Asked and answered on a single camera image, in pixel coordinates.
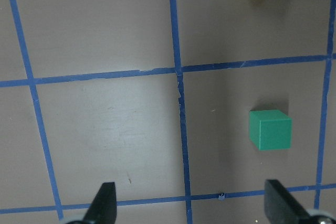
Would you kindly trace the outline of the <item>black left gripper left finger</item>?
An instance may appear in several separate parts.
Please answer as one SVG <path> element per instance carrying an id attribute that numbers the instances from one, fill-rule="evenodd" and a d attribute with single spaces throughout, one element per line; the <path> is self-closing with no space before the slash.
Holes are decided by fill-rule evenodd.
<path id="1" fill-rule="evenodd" d="M 83 223 L 114 224 L 117 218 L 117 199 L 115 182 L 103 183 L 89 209 Z"/>

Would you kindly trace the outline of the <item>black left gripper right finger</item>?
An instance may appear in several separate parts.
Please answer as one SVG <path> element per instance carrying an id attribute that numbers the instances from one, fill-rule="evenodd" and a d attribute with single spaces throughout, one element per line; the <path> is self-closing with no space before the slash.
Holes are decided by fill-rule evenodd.
<path id="1" fill-rule="evenodd" d="M 265 180 L 264 190 L 264 212 L 270 223 L 309 223 L 308 212 L 280 181 Z"/>

